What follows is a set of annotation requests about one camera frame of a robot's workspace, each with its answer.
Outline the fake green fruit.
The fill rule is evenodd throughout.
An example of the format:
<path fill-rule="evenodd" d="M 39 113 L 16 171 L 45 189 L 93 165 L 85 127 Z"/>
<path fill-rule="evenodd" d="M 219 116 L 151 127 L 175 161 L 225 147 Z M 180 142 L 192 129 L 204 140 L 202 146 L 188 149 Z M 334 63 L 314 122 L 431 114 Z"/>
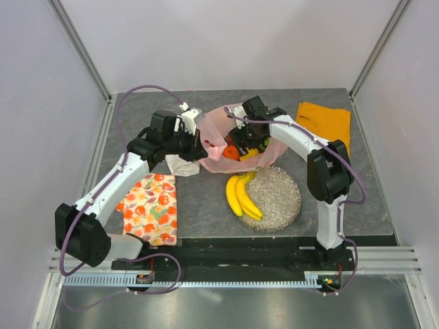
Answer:
<path fill-rule="evenodd" d="M 265 150 L 266 150 L 266 148 L 268 147 L 268 145 L 269 145 L 269 142 L 270 142 L 270 140 L 267 138 L 267 139 L 265 139 L 259 146 L 258 146 L 258 148 L 259 148 L 259 151 L 261 152 L 261 153 L 263 153 Z"/>

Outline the pink plastic bag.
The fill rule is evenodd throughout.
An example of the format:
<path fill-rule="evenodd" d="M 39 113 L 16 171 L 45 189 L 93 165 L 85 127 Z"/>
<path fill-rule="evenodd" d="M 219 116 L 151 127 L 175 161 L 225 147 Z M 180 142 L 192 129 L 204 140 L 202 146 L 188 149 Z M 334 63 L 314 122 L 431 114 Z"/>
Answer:
<path fill-rule="evenodd" d="M 208 156 L 199 163 L 211 173 L 238 173 L 257 171 L 274 164 L 287 151 L 287 145 L 269 138 L 259 147 L 239 146 L 230 131 L 237 127 L 220 106 L 204 114 L 197 124 L 200 140 Z"/>

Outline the speckled glass plate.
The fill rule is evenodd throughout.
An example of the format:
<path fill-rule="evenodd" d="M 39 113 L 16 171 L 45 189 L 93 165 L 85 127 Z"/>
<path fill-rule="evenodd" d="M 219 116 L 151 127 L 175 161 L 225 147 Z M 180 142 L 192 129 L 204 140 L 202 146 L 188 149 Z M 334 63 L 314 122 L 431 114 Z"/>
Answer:
<path fill-rule="evenodd" d="M 244 215 L 240 222 L 261 233 L 274 233 L 293 224 L 302 207 L 302 193 L 294 178 L 276 166 L 257 171 L 255 179 L 246 185 L 249 198 L 261 210 L 263 216 L 257 221 Z"/>

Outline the yellow fake banana bunch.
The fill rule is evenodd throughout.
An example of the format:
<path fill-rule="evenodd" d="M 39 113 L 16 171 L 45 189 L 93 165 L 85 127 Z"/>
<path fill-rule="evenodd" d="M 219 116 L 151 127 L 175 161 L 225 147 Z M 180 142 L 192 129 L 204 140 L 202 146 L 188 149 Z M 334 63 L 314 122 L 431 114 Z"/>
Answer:
<path fill-rule="evenodd" d="M 247 172 L 244 175 L 234 175 L 226 183 L 226 199 L 232 212 L 243 217 L 248 215 L 251 219 L 260 221 L 263 213 L 250 199 L 246 192 L 246 185 L 256 177 L 255 171 Z"/>

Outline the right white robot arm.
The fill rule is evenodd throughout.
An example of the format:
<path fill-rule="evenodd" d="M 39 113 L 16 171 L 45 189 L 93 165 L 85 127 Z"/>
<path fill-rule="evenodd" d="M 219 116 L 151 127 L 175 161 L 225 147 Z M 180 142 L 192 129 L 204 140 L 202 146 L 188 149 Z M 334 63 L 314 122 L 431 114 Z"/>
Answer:
<path fill-rule="evenodd" d="M 315 264 L 324 270 L 339 261 L 337 248 L 343 244 L 342 221 L 353 174 L 346 145 L 328 141 L 299 125 L 280 108 L 269 109 L 259 96 L 252 97 L 227 116 L 236 120 L 246 144 L 271 138 L 288 146 L 307 164 L 307 188 L 318 203 L 318 233 L 321 246 L 314 252 Z"/>

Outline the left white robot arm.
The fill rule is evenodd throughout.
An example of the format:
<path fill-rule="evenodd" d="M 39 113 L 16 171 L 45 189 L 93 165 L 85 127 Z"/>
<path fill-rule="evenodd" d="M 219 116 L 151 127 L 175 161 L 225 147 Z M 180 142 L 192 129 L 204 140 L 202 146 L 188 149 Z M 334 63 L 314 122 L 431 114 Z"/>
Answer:
<path fill-rule="evenodd" d="M 145 269 L 150 252 L 133 235 L 105 231 L 109 216 L 126 193 L 168 154 L 186 161 L 208 156 L 196 127 L 202 111 L 191 108 L 181 114 L 156 111 L 148 127 L 127 145 L 116 165 L 89 193 L 73 205 L 55 211 L 56 246 L 83 265 L 96 267 L 105 260 L 126 259 L 135 269 Z"/>

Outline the fake orange fruit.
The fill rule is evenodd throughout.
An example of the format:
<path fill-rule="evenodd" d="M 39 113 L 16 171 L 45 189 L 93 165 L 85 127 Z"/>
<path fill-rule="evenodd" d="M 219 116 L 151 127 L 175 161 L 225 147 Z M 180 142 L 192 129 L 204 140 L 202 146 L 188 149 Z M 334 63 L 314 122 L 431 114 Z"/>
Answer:
<path fill-rule="evenodd" d="M 228 145 L 223 151 L 223 157 L 239 161 L 239 152 L 238 149 L 234 145 Z"/>

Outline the white folded cloth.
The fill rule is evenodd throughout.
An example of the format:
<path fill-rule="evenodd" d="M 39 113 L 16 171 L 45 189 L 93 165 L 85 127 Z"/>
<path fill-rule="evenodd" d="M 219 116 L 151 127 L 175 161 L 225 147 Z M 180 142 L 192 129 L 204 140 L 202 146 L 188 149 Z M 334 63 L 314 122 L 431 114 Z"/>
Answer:
<path fill-rule="evenodd" d="M 174 176 L 189 177 L 200 173 L 200 164 L 198 162 L 188 162 L 178 155 L 166 155 L 165 161 L 169 171 Z"/>

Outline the floral patterned cloth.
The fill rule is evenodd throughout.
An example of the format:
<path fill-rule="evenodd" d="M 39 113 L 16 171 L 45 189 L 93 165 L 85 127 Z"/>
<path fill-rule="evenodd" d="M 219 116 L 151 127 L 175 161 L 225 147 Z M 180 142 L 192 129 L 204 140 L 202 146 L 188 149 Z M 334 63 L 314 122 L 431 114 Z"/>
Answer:
<path fill-rule="evenodd" d="M 175 246 L 178 240 L 176 178 L 149 173 L 136 182 L 117 204 L 123 215 L 123 233 L 152 247 Z"/>

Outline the orange folded t-shirt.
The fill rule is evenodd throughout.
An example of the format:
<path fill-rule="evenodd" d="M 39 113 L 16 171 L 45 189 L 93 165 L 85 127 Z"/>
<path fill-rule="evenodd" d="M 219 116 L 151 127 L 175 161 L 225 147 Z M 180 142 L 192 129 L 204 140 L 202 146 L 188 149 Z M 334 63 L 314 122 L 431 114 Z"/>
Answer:
<path fill-rule="evenodd" d="M 329 141 L 341 140 L 351 154 L 351 113 L 344 109 L 332 109 L 308 102 L 300 103 L 296 122 L 311 133 Z"/>

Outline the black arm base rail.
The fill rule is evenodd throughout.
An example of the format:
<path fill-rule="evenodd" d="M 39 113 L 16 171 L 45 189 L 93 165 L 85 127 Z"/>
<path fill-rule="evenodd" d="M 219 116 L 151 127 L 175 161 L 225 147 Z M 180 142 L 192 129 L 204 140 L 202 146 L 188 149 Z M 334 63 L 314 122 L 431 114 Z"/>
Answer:
<path fill-rule="evenodd" d="M 168 264 L 163 256 L 175 257 L 183 269 L 190 266 L 215 265 L 264 265 L 284 267 L 299 271 L 350 271 L 354 269 L 355 256 L 343 242 L 334 250 L 326 251 L 314 237 L 233 237 L 233 238 L 184 238 L 175 246 L 152 247 L 143 244 L 140 256 L 151 260 L 138 263 L 114 260 L 113 270 L 146 270 L 158 272 Z"/>

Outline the aluminium frame profile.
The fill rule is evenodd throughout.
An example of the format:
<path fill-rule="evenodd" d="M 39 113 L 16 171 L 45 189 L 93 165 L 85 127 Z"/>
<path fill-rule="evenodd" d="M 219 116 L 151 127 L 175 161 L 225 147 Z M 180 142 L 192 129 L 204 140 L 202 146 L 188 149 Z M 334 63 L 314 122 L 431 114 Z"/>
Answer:
<path fill-rule="evenodd" d="M 88 53 L 85 44 L 83 43 L 77 29 L 75 28 L 73 21 L 71 20 L 66 8 L 60 0 L 48 0 L 48 4 L 54 11 L 59 23 L 68 36 L 73 48 L 82 61 L 85 69 L 90 75 L 91 79 L 95 83 L 99 93 L 105 99 L 106 103 L 110 103 L 112 95 L 104 83 L 101 75 L 99 74 L 97 67 L 95 66 L 90 54 Z"/>

